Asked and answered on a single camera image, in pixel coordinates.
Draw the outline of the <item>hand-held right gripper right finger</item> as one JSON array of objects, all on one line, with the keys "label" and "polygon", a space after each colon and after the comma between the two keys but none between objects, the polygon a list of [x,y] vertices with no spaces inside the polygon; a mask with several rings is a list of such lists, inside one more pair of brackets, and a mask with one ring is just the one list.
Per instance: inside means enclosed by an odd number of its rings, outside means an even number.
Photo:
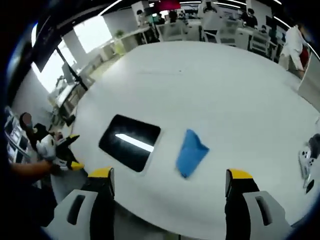
[{"label": "hand-held right gripper right finger", "polygon": [[284,208],[243,170],[226,170],[225,200],[227,240],[285,240],[293,231]]}]

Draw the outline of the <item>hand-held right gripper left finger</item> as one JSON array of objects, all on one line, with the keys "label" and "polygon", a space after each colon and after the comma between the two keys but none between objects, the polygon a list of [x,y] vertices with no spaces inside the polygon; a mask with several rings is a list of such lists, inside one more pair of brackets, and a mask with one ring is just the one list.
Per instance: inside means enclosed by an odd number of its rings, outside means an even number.
[{"label": "hand-held right gripper left finger", "polygon": [[115,172],[103,167],[87,176],[55,208],[43,230],[52,240],[113,240],[115,221]]}]

